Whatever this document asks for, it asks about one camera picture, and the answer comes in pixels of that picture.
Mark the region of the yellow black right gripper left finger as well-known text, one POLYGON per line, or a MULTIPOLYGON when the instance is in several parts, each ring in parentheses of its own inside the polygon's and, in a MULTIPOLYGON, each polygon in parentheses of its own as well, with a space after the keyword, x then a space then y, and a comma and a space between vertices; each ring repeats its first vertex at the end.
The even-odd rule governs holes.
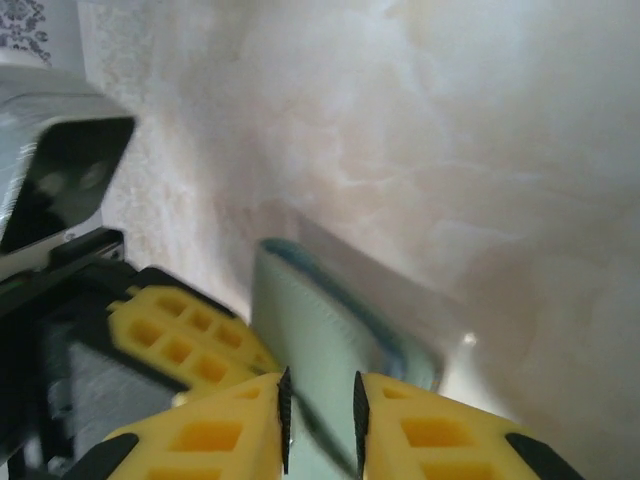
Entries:
POLYGON ((269 373, 122 427, 68 479, 280 479, 289 472, 292 381, 269 373))

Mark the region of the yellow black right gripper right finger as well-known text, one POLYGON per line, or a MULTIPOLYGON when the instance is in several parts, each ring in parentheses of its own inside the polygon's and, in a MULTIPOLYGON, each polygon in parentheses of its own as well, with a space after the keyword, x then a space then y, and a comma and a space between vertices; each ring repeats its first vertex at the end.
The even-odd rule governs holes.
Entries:
POLYGON ((522 426, 377 373, 357 373, 353 417, 361 479, 578 479, 522 426))

